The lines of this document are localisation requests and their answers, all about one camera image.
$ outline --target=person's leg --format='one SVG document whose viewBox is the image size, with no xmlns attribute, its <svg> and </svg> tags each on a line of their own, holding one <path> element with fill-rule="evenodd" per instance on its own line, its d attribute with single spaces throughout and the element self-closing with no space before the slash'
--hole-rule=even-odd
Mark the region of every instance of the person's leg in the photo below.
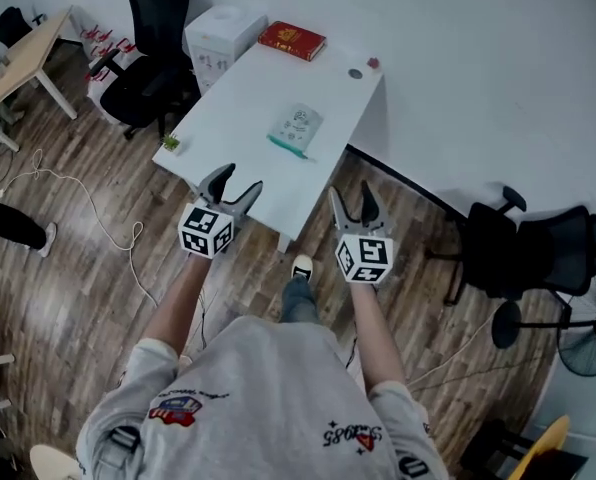
<svg viewBox="0 0 596 480">
<path fill-rule="evenodd" d="M 31 247 L 38 250 L 41 255 L 46 256 L 49 253 L 46 246 L 51 246 L 51 242 L 56 236 L 55 227 L 55 224 L 50 224 L 47 228 L 48 233 L 46 233 L 44 229 L 21 211 L 0 203 L 1 238 Z"/>
<path fill-rule="evenodd" d="M 291 269 L 292 278 L 282 292 L 281 323 L 310 322 L 322 324 L 318 317 L 316 301 L 309 287 L 313 271 L 311 259 L 300 255 Z"/>
</svg>

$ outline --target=office chair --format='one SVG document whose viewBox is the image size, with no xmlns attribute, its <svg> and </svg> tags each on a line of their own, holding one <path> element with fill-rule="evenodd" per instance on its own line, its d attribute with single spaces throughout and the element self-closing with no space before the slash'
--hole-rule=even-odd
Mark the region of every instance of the office chair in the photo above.
<svg viewBox="0 0 596 480">
<path fill-rule="evenodd" d="M 32 21 L 40 25 L 44 14 L 39 14 Z M 32 28 L 22 17 L 18 7 L 8 7 L 0 15 L 0 42 L 7 48 L 11 48 L 23 37 L 25 37 Z"/>
<path fill-rule="evenodd" d="M 509 187 L 503 196 L 508 202 L 499 210 L 481 203 L 471 207 L 467 222 L 459 227 L 461 254 L 425 252 L 427 258 L 463 263 L 456 296 L 449 298 L 458 265 L 445 304 L 456 305 L 467 284 L 488 297 L 507 300 L 519 300 L 532 288 L 587 293 L 596 275 L 596 215 L 577 206 L 556 217 L 522 222 L 516 232 L 516 224 L 504 213 L 514 206 L 524 212 L 527 205 Z"/>
<path fill-rule="evenodd" d="M 123 70 L 114 62 L 113 49 L 90 70 L 96 76 L 107 66 L 118 78 L 100 98 L 113 117 L 129 125 L 127 140 L 137 128 L 158 120 L 160 137 L 165 134 L 165 115 L 188 111 L 200 98 L 192 74 L 191 59 L 182 49 L 189 0 L 129 0 L 134 18 L 138 51 L 144 54 Z M 185 99 L 184 92 L 191 93 Z"/>
<path fill-rule="evenodd" d="M 505 214 L 514 207 L 523 212 L 527 211 L 527 203 L 510 187 L 504 187 L 502 194 L 507 202 L 497 210 L 482 203 L 474 203 L 467 221 L 457 223 L 462 253 L 438 254 L 430 249 L 425 251 L 425 257 L 428 259 L 456 262 L 445 297 L 446 306 L 458 304 L 467 284 L 484 290 L 489 297 L 504 296 L 502 292 L 508 277 L 509 259 L 512 258 L 516 236 L 516 224 Z M 456 295 L 451 298 L 461 262 L 462 278 Z"/>
</svg>

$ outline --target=beige chair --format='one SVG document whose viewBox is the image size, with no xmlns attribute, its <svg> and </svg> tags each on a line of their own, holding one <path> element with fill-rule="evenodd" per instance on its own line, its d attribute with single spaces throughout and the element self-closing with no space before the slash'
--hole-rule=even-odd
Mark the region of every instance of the beige chair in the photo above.
<svg viewBox="0 0 596 480">
<path fill-rule="evenodd" d="M 80 480 L 80 467 L 75 459 L 46 444 L 38 444 L 29 452 L 31 467 L 38 480 Z"/>
</svg>

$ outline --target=sneaker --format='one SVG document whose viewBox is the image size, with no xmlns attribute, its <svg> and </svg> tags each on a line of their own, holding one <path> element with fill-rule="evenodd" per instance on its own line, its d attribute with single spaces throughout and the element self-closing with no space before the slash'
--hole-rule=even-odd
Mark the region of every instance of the sneaker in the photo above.
<svg viewBox="0 0 596 480">
<path fill-rule="evenodd" d="M 56 226 L 55 222 L 50 223 L 47 226 L 47 229 L 45 229 L 45 233 L 47 235 L 47 242 L 45 243 L 45 246 L 38 251 L 38 254 L 40 254 L 43 258 L 49 256 L 49 251 L 51 251 L 51 246 L 53 245 L 54 240 L 56 239 L 57 232 L 58 227 Z"/>
<path fill-rule="evenodd" d="M 294 260 L 294 264 L 291 267 L 291 277 L 303 276 L 307 278 L 307 281 L 311 279 L 311 274 L 314 272 L 314 264 L 311 258 L 306 254 L 299 254 Z"/>
</svg>

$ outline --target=black pants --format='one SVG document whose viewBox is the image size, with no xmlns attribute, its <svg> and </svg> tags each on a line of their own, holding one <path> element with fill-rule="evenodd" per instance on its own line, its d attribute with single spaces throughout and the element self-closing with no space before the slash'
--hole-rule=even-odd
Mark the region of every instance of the black pants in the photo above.
<svg viewBox="0 0 596 480">
<path fill-rule="evenodd" d="M 47 243 L 45 230 L 21 211 L 0 203 L 0 237 L 42 249 Z"/>
</svg>

